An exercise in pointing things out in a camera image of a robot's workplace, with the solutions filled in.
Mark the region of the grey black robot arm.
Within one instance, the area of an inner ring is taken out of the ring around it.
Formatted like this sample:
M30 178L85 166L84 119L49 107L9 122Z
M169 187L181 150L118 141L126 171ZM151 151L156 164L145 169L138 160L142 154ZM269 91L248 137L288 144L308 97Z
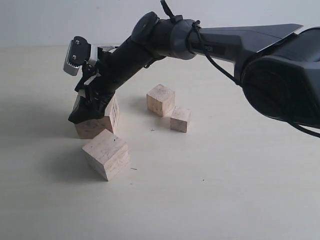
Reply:
M262 115L293 125L320 126L320 29L299 24L202 28L181 15L145 14L113 52L80 36L70 42L64 71L82 78L69 121L101 119L116 90L143 68L164 58L196 55L234 66L232 81Z

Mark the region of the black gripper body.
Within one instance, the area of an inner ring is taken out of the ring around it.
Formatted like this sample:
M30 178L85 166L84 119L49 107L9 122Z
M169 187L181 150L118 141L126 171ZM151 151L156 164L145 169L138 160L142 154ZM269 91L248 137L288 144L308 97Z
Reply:
M97 62L86 62L82 76L74 90L84 91L90 103L108 103L125 82L143 68L164 59L149 46L141 45L128 37L113 52L97 48Z

